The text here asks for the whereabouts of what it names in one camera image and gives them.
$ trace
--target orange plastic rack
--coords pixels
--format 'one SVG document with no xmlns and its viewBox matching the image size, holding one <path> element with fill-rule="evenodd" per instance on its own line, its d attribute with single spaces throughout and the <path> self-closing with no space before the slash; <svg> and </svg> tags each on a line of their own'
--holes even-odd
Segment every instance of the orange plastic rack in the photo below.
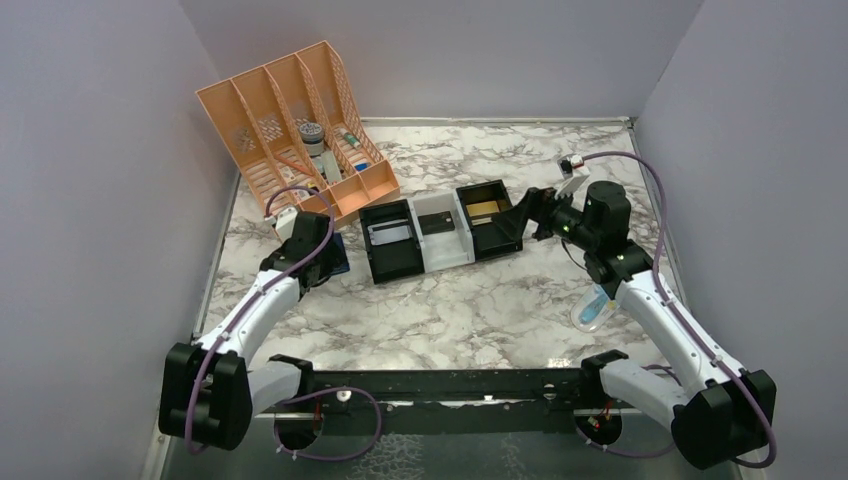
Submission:
<svg viewBox="0 0 848 480">
<path fill-rule="evenodd" d="M 344 64 L 327 42 L 218 82 L 197 96 L 263 211 L 280 188 L 311 183 L 333 204 L 336 225 L 342 227 L 358 218 L 360 208 L 400 196 L 391 165 L 362 127 Z M 310 160 L 297 130 L 303 121 L 324 129 L 341 182 L 328 185 Z M 351 146 L 339 128 L 361 146 Z M 362 163 L 368 167 L 357 171 Z M 316 197 L 287 193 L 277 197 L 271 213 L 287 205 L 327 210 Z"/>
</svg>

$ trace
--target marble tabletop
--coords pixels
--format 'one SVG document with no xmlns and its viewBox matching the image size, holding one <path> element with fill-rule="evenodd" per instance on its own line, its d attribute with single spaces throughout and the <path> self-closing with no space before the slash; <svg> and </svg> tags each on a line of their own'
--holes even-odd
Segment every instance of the marble tabletop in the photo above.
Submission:
<svg viewBox="0 0 848 480">
<path fill-rule="evenodd" d="M 368 126 L 400 182 L 402 196 L 503 179 L 513 202 L 531 186 L 561 180 L 553 163 L 567 153 L 633 151 L 626 126 Z M 653 252 L 658 228 L 641 171 L 624 158 L 591 165 L 591 181 L 624 185 L 633 204 L 631 237 Z M 577 192 L 582 204 L 588 182 Z M 524 250 L 473 265 L 375 286 L 356 222 L 341 230 L 351 270 L 310 291 L 281 318 L 252 368 L 274 354 L 319 369 L 465 369 L 577 366 L 613 348 L 643 364 L 662 355 L 638 323 L 619 311 L 594 333 L 569 312 L 591 284 L 558 241 L 525 235 Z M 259 262 L 279 247 L 242 182 L 204 323 L 217 326 L 253 283 Z M 572 247 L 572 254 L 582 252 Z M 669 282 L 668 262 L 661 263 Z"/>
</svg>

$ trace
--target gray wall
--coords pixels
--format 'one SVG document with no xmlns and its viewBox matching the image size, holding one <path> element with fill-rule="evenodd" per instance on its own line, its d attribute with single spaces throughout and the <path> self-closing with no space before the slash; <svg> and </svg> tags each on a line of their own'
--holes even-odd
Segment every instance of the gray wall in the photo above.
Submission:
<svg viewBox="0 0 848 480">
<path fill-rule="evenodd" d="M 638 115 L 702 0 L 180 0 L 219 73 L 321 40 L 366 116 Z"/>
<path fill-rule="evenodd" d="M 848 470 L 846 22 L 844 0 L 707 0 L 637 124 L 693 310 L 777 382 L 769 478 Z"/>
<path fill-rule="evenodd" d="M 234 179 L 175 0 L 4 2 L 0 478 L 136 478 Z"/>
</svg>

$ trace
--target bolt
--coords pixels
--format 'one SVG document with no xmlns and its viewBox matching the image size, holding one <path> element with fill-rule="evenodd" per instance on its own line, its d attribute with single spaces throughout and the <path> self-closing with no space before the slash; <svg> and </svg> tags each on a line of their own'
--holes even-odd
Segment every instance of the bolt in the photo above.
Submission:
<svg viewBox="0 0 848 480">
<path fill-rule="evenodd" d="M 553 384 L 549 383 L 549 384 L 545 385 L 545 390 L 553 390 L 553 389 L 554 389 Z M 542 396 L 545 397 L 547 400 L 553 400 L 553 399 L 556 398 L 556 392 L 548 392 L 548 393 L 543 394 Z"/>
</svg>

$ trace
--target floor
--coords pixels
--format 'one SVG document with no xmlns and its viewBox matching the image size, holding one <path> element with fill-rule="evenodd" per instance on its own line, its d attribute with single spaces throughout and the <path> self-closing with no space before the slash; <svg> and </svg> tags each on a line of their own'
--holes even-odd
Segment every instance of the floor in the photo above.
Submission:
<svg viewBox="0 0 848 480">
<path fill-rule="evenodd" d="M 561 180 L 553 159 L 567 153 L 633 151 L 621 125 L 370 126 L 403 197 L 503 179 L 513 202 L 528 187 Z M 590 181 L 625 186 L 633 204 L 631 235 L 653 251 L 658 228 L 635 162 L 590 165 Z M 585 184 L 577 194 L 582 204 Z M 276 353 L 311 360 L 319 369 L 529 368 L 577 365 L 617 348 L 644 364 L 662 356 L 642 328 L 617 313 L 584 333 L 569 320 L 590 286 L 559 242 L 525 240 L 524 251 L 375 286 L 358 224 L 342 230 L 351 271 L 309 292 L 277 326 L 251 366 Z M 259 262 L 279 246 L 242 184 L 204 331 L 218 325 L 254 281 Z M 574 248 L 575 258 L 582 252 Z M 666 276 L 672 275 L 667 262 Z"/>
</svg>

